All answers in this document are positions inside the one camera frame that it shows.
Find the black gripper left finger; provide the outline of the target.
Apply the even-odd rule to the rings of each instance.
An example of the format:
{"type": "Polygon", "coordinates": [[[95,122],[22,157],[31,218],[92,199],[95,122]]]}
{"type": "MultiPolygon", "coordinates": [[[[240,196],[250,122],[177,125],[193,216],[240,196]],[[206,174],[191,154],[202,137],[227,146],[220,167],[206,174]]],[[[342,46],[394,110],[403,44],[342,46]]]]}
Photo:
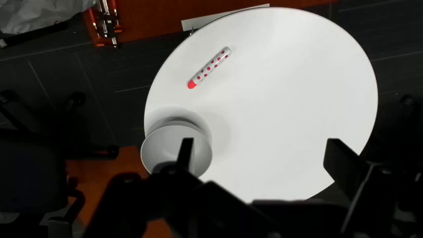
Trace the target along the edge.
{"type": "Polygon", "coordinates": [[[194,143],[193,137],[183,137],[181,141],[181,146],[178,150],[176,163],[185,170],[189,169],[190,157],[191,157],[191,151],[193,151],[193,143],[194,143]]]}

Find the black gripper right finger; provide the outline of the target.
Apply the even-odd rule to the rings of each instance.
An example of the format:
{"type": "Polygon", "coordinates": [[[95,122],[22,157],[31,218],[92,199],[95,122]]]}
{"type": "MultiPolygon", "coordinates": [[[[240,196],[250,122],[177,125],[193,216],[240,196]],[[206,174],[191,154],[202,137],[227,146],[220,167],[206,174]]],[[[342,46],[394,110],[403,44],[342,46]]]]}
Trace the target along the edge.
{"type": "Polygon", "coordinates": [[[324,167],[349,199],[365,199],[371,194],[373,166],[342,140],[326,140],[324,167]]]}

